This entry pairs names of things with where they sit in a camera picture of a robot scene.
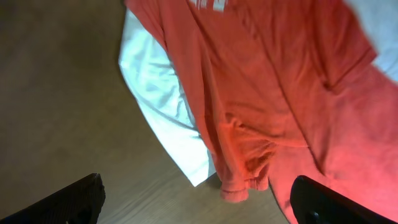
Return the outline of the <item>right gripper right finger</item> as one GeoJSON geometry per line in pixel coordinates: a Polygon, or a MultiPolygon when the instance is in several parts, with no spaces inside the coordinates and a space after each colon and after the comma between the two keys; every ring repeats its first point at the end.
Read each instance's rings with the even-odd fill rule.
{"type": "Polygon", "coordinates": [[[294,180],[290,204],[299,224],[396,224],[304,175],[294,180]]]}

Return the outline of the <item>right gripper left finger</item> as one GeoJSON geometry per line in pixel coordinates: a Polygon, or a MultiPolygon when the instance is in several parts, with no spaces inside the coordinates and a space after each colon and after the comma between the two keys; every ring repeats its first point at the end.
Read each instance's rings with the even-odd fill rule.
{"type": "Polygon", "coordinates": [[[92,173],[1,219],[1,224],[96,224],[105,198],[101,176],[92,173]]]}

